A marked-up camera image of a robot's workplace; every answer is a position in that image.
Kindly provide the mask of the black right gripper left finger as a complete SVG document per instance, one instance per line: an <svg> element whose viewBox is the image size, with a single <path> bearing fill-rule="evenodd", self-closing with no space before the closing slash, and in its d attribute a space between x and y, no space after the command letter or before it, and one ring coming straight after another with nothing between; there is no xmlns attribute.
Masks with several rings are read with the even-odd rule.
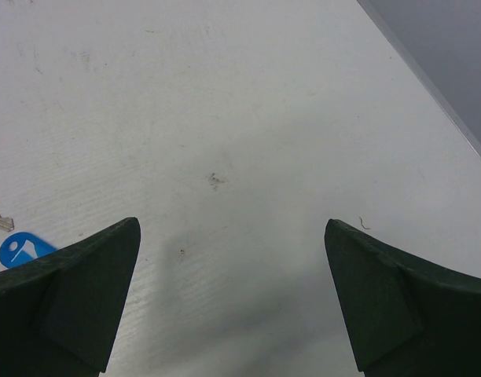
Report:
<svg viewBox="0 0 481 377"><path fill-rule="evenodd" d="M0 376L99 376L107 369L141 242L125 218L0 272Z"/></svg>

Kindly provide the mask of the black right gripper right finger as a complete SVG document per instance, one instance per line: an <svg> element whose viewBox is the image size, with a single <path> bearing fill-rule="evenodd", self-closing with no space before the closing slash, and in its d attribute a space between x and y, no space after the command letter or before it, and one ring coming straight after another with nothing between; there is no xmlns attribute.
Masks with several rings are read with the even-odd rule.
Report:
<svg viewBox="0 0 481 377"><path fill-rule="evenodd" d="M481 279L331 219L325 251L358 370L481 376Z"/></svg>

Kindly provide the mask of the blue key tag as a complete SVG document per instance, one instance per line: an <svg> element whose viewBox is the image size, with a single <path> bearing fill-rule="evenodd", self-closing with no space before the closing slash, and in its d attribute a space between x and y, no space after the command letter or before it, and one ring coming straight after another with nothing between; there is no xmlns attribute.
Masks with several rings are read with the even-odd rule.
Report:
<svg viewBox="0 0 481 377"><path fill-rule="evenodd" d="M0 246L0 262L7 269L32 262L55 252L57 248L33 233L17 232Z"/></svg>

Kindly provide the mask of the silver key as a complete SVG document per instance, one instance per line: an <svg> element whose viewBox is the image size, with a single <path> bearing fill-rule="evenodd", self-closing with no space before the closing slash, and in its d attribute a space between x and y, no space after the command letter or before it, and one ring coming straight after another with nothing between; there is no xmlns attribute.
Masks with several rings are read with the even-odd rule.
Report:
<svg viewBox="0 0 481 377"><path fill-rule="evenodd" d="M14 230L14 221L12 218L6 218L0 215L0 230L4 232L12 232Z"/></svg>

